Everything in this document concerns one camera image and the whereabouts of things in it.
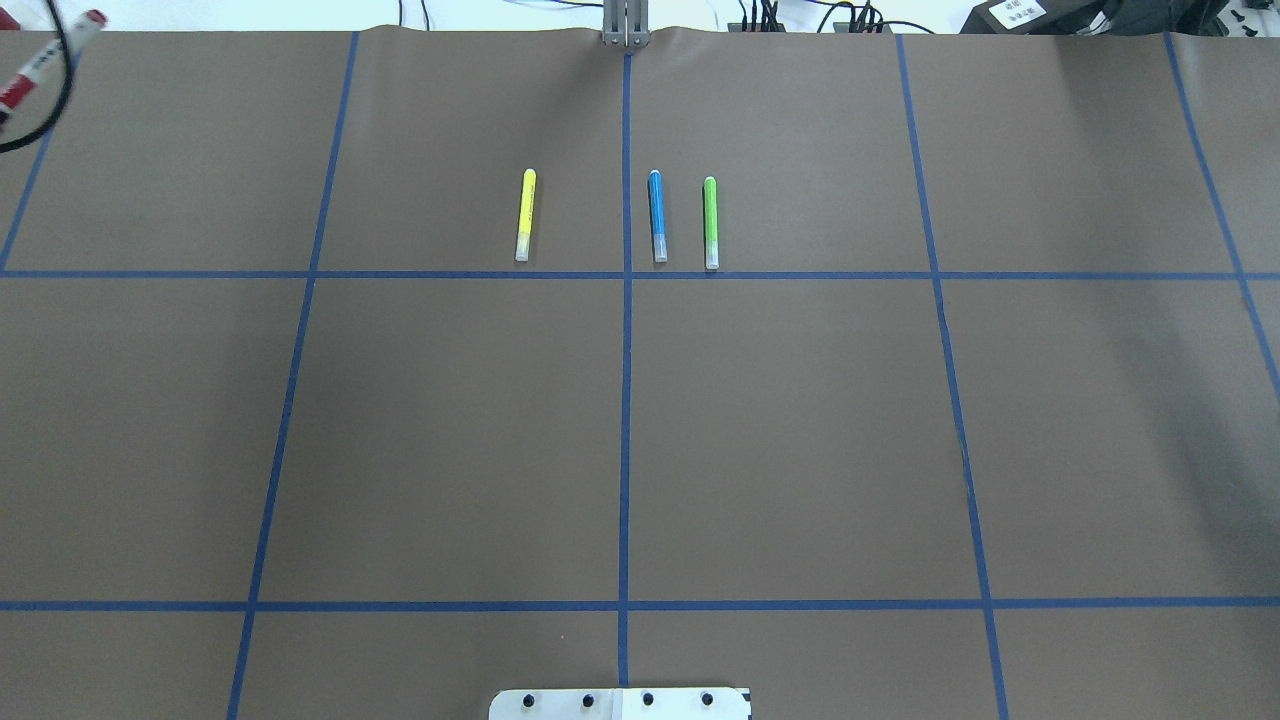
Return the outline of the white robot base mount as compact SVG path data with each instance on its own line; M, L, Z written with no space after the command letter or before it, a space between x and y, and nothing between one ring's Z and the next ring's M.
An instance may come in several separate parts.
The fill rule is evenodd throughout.
M508 689L497 693L489 719L751 719L749 689L640 687Z

